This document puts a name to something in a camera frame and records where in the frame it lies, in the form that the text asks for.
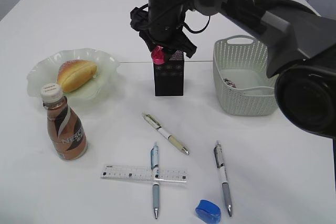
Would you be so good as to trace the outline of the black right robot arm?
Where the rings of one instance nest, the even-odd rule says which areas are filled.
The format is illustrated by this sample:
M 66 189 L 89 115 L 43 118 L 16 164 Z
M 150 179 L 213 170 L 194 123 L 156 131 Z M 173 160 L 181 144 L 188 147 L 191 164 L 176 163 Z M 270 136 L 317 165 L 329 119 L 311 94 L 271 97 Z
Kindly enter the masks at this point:
M 267 77 L 284 116 L 311 134 L 335 138 L 335 21 L 292 0 L 148 0 L 131 13 L 131 27 L 149 50 L 192 57 L 185 13 L 222 14 L 268 48 Z

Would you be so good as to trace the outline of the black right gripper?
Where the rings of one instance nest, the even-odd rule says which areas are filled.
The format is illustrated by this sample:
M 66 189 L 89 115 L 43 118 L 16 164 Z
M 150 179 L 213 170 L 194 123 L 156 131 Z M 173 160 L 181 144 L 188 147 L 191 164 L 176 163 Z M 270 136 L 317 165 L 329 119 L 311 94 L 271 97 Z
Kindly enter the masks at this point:
M 193 5 L 182 0 L 148 0 L 143 7 L 131 11 L 131 27 L 139 32 L 149 52 L 156 46 L 186 53 L 188 58 L 196 53 L 197 47 L 182 32 L 185 12 Z

